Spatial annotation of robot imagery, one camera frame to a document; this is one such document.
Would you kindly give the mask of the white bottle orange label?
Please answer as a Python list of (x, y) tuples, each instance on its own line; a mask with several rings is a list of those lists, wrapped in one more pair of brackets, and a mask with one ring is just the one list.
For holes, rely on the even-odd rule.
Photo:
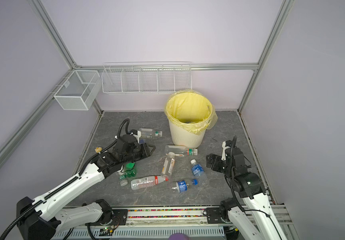
[(175, 153), (170, 152), (168, 153), (164, 158), (162, 158), (163, 160), (163, 167), (162, 167), (162, 171), (161, 174), (164, 176), (171, 176), (173, 173), (173, 169), (174, 169), (174, 165), (175, 165)]

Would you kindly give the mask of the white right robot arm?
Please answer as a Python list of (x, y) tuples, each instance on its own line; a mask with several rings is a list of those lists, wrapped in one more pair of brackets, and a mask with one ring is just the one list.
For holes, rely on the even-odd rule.
[(219, 205), (222, 220), (232, 223), (246, 240), (286, 240), (260, 176), (248, 170), (237, 136), (222, 143), (222, 154), (206, 156), (206, 167), (222, 173), (232, 198)]

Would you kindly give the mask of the yellow bin liner bag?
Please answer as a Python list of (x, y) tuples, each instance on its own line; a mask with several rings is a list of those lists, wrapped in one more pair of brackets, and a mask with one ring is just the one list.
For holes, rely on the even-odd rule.
[(188, 89), (178, 91), (169, 96), (164, 112), (167, 118), (182, 115), (198, 115), (206, 117), (206, 130), (214, 127), (218, 120), (214, 105), (200, 92)]

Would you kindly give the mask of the small beige object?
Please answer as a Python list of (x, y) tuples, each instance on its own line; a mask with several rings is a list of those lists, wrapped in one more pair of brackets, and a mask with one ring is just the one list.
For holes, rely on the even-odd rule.
[(95, 148), (95, 152), (96, 152), (96, 153), (102, 152), (102, 147), (97, 147), (97, 148)]

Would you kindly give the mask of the white mesh box basket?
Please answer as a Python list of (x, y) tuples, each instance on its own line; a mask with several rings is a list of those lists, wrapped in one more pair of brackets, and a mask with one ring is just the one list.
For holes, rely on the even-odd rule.
[(74, 70), (55, 92), (54, 98), (64, 110), (88, 111), (101, 85), (98, 71)]

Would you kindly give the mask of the white ribbed trash bin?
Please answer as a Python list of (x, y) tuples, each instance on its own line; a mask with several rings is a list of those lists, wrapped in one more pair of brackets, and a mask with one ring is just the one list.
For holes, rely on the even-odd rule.
[(175, 145), (197, 148), (201, 145), (206, 132), (206, 117), (188, 114), (168, 118), (172, 142)]

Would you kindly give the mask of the purple object bottom edge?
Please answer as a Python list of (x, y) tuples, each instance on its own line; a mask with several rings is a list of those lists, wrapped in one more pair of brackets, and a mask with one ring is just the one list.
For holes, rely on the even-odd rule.
[(168, 240), (190, 240), (190, 237), (182, 233), (176, 233), (172, 234)]

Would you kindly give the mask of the clear square bottle green cap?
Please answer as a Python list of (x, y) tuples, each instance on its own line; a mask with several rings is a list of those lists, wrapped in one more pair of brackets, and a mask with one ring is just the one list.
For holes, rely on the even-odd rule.
[(166, 155), (174, 154), (176, 157), (197, 156), (198, 149), (188, 148), (186, 146), (167, 145), (165, 146), (165, 154)]

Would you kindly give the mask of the clear bottle red cap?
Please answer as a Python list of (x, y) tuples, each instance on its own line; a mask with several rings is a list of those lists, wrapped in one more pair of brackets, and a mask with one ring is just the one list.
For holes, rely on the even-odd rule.
[(143, 178), (134, 179), (131, 181), (131, 189), (139, 190), (143, 188), (152, 187), (163, 182), (168, 182), (168, 176), (148, 176)]

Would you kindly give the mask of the clear bottle far green cap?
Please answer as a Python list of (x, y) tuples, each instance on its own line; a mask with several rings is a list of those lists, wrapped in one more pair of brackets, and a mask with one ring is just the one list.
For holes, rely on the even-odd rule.
[(143, 139), (154, 139), (163, 136), (163, 132), (155, 129), (140, 128), (140, 138)]

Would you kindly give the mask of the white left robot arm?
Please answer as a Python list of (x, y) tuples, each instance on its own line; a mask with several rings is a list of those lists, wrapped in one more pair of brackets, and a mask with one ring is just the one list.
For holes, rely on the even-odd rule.
[(68, 180), (34, 199), (25, 197), (16, 205), (16, 219), (4, 230), (4, 240), (18, 227), (25, 240), (50, 240), (56, 234), (81, 225), (111, 223), (114, 214), (107, 201), (101, 199), (78, 208), (66, 209), (71, 201), (93, 185), (120, 171), (127, 163), (150, 157), (154, 145), (140, 140), (140, 132), (129, 130), (129, 119), (119, 126), (113, 143), (97, 150)]

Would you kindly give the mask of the clear bottle blue label white cap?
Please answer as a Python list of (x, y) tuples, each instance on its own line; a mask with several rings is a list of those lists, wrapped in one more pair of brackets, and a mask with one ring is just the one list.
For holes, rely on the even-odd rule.
[(199, 184), (205, 186), (208, 184), (208, 178), (203, 167), (196, 161), (191, 160), (191, 171), (194, 177), (198, 180)]

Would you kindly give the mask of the clear bottle white green cap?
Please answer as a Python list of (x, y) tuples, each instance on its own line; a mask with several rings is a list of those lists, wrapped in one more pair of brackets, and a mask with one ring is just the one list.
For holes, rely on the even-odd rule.
[(126, 172), (118, 171), (118, 175), (119, 175), (118, 180), (119, 180), (120, 186), (124, 187), (124, 186), (128, 185)]

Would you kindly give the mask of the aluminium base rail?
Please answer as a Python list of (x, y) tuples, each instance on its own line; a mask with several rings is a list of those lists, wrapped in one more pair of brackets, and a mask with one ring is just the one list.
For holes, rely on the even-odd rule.
[(111, 224), (90, 228), (96, 239), (165, 239), (182, 233), (192, 238), (226, 239), (236, 226), (223, 220), (218, 206), (114, 209)]

